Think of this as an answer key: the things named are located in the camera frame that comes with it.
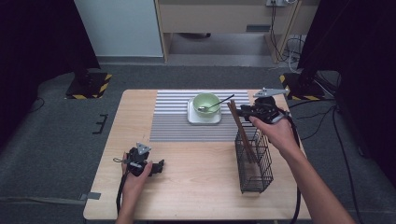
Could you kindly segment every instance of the person's right hand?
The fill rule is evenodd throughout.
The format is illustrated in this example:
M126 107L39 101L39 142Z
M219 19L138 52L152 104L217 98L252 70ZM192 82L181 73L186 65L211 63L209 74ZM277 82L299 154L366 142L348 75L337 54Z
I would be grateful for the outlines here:
M264 123L253 116L250 116L249 120L256 128L267 135L272 145L280 151L282 156L284 156L285 152L298 148L293 130L287 119L283 118L275 124Z

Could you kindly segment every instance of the white wall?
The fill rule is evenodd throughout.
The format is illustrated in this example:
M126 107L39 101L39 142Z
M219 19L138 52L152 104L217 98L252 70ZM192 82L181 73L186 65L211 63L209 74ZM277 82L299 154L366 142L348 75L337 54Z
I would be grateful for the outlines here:
M96 56L162 57L154 0L75 0Z

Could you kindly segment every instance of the cabinet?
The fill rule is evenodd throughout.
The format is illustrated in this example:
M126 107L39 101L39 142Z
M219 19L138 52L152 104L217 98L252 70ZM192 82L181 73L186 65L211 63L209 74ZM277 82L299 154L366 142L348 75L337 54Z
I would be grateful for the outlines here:
M319 0L296 0L276 7L274 34L276 47L286 47L289 35L306 35L315 16ZM271 54L276 49L269 39L273 7L266 0L155 0L157 20L167 61L173 33L263 33Z

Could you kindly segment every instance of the power strip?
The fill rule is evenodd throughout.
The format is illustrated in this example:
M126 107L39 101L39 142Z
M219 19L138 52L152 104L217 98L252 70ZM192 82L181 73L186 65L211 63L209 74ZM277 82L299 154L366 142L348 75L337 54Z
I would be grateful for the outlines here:
M276 7L286 7L288 3L286 0L267 0L267 6L272 7L275 4Z

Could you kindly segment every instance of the white plate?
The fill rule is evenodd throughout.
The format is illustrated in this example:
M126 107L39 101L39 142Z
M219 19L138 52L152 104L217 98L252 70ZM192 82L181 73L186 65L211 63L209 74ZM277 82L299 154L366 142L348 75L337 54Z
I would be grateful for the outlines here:
M210 118L204 118L198 115L192 105L193 98L187 103L187 120L195 125L214 125L221 121L221 108Z

